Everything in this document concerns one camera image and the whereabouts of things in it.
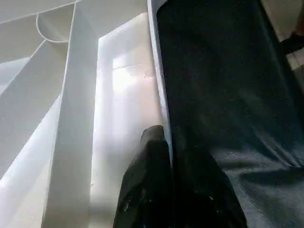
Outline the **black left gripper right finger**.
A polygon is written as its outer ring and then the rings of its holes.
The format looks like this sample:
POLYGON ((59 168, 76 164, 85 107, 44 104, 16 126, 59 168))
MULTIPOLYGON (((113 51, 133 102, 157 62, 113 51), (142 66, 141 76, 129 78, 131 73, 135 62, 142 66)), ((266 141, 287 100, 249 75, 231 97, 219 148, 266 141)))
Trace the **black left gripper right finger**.
POLYGON ((247 219, 222 169, 201 145, 172 141, 177 228, 246 228, 247 219))

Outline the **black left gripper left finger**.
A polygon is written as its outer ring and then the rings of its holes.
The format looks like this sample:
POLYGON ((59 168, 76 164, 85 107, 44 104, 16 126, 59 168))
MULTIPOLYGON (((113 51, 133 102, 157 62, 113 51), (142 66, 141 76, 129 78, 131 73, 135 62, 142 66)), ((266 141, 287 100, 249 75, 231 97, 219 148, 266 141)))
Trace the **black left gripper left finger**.
POLYGON ((169 228, 171 209, 169 146, 163 126, 154 125, 143 131, 123 176, 113 227, 169 228))

